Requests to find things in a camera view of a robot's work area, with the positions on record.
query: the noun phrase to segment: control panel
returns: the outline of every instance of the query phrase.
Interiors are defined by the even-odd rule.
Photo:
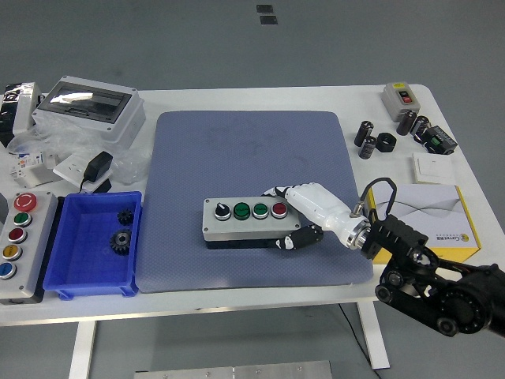
[[[18,193],[0,235],[0,303],[40,302],[40,269],[58,206],[51,192]]]
[[[386,84],[380,98],[394,122],[402,121],[403,115],[408,111],[417,113],[421,109],[421,105],[407,83]]]
[[[204,201],[202,232],[210,249],[261,247],[260,241],[284,238],[299,228],[297,210],[278,197],[224,197]],[[258,243],[240,246],[233,241]]]

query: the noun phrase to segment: robotic arm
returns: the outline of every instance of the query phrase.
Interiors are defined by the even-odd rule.
[[[389,181],[394,200],[394,183],[380,178],[367,186],[353,211],[318,183],[274,187],[265,195],[285,198],[322,231],[334,232],[345,247],[361,249],[367,259],[382,248],[388,250],[391,259],[376,287],[381,302],[445,336],[489,328],[505,337],[505,273],[498,265],[475,267],[439,259],[426,247],[426,235],[388,214],[392,201],[385,220],[362,216],[364,197],[379,180]],[[438,268],[458,272],[462,278],[446,280],[436,273]]]

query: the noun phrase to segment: table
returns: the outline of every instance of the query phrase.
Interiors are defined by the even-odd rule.
[[[421,103],[421,114],[454,138],[429,89],[419,84],[412,84],[411,88]],[[339,117],[359,193],[379,176],[388,176],[397,184],[413,183],[412,153],[425,150],[418,144],[403,143],[403,138],[411,137],[398,136],[393,154],[375,152],[368,160],[357,156],[358,147],[353,141],[362,121],[373,122],[374,135],[382,132],[395,134],[395,124],[380,100],[382,90],[383,85],[141,91],[140,96],[145,100],[146,121],[132,148],[152,149],[156,120],[160,114],[168,111],[331,111]],[[5,156],[6,152],[1,150],[0,192],[12,197],[21,189],[14,180],[8,178]],[[461,188],[482,245],[481,251],[467,263],[497,263],[505,267],[505,255],[501,254],[501,246],[505,246],[505,234],[460,148],[451,155],[451,159],[456,183]],[[145,184],[146,180],[131,186],[113,182],[111,191],[143,192]],[[63,181],[48,183],[37,189],[51,190],[58,196],[76,192],[72,185]],[[71,377],[82,377],[80,375],[83,372],[87,373],[87,370],[82,370],[82,365],[89,364],[95,322],[99,320],[357,302],[368,347],[379,347],[377,355],[372,354],[372,366],[380,368],[388,366],[388,362],[385,353],[381,352],[382,337],[377,332],[378,323],[372,301],[376,299],[374,288],[382,271],[382,265],[375,265],[373,279],[369,282],[337,287],[187,291],[138,294],[133,298],[106,295],[75,298],[70,302],[62,302],[56,294],[46,293],[40,304],[0,307],[0,326],[80,322]]]

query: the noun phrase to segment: blue plastic bin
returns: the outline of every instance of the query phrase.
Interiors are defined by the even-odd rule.
[[[66,197],[62,218],[47,266],[43,288],[56,291],[61,300],[74,296],[134,296],[135,256],[142,194],[73,193]],[[122,226],[118,212],[129,209],[133,224]],[[132,231],[128,255],[110,247],[110,238],[122,229]]]

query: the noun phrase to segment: cable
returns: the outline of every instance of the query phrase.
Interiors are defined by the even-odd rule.
[[[366,362],[368,362],[368,364],[371,366],[372,363],[370,362],[370,358],[367,356],[367,354],[365,353],[365,349],[361,346],[361,343],[360,341],[357,339],[357,336],[356,336],[356,332],[354,331],[354,328],[353,328],[353,325],[350,323],[350,320],[349,318],[347,317],[346,315],[346,312],[344,312],[344,309],[342,308],[342,306],[339,304],[339,308],[340,310],[342,311],[342,314],[344,315],[344,317],[346,318],[347,320],[347,324],[349,324],[349,327],[350,327],[350,331],[353,333],[353,336],[354,336],[354,339],[356,340],[356,343],[357,345],[359,346],[361,352],[363,353],[365,359],[366,359]],[[377,373],[376,370],[372,369],[373,373],[379,378],[379,379],[382,379],[382,377],[379,375],[379,373]]]
[[[369,192],[369,190],[372,188],[372,186],[378,182],[387,182],[387,184],[389,184],[389,186],[391,187],[391,189],[393,190],[393,192],[391,193],[391,196],[389,197],[389,201],[387,203],[387,208],[386,208],[386,216],[389,215],[389,212],[391,211],[391,208],[393,208],[393,204],[395,202],[395,198],[396,198],[396,192],[397,192],[397,187],[396,187],[396,184],[395,182],[393,182],[391,180],[391,178],[377,178],[375,180],[372,180],[366,187],[365,189],[363,190],[363,193],[361,194],[361,197],[360,197],[360,201],[365,201],[366,199],[366,196]],[[372,208],[370,209],[369,213],[368,213],[368,219],[370,220],[370,223],[373,223],[373,220],[372,218],[375,217],[376,219],[378,219],[379,217],[377,216],[377,211]]]
[[[86,180],[87,180],[86,178],[82,179],[82,182],[80,183],[80,187],[79,187],[79,192],[78,193],[80,193],[82,191],[82,186],[84,185],[84,182],[86,182]]]

